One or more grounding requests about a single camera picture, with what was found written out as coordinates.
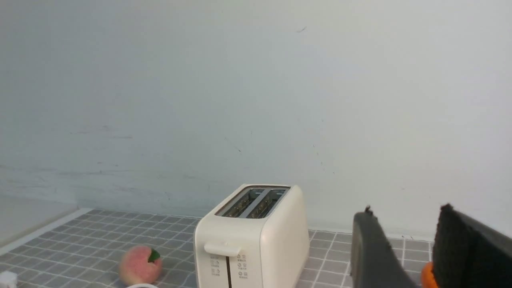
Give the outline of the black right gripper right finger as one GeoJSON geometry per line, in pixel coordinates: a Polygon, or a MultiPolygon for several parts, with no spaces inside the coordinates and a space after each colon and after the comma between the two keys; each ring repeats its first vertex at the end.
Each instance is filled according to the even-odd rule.
{"type": "Polygon", "coordinates": [[[450,204],[440,208],[432,261],[439,288],[512,286],[511,238],[450,204]]]}

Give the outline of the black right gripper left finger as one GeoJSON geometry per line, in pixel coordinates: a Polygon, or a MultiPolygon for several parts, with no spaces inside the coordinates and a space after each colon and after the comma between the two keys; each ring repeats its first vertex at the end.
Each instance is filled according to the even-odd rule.
{"type": "Polygon", "coordinates": [[[354,288],[415,288],[370,206],[355,213],[350,275],[354,288]]]}

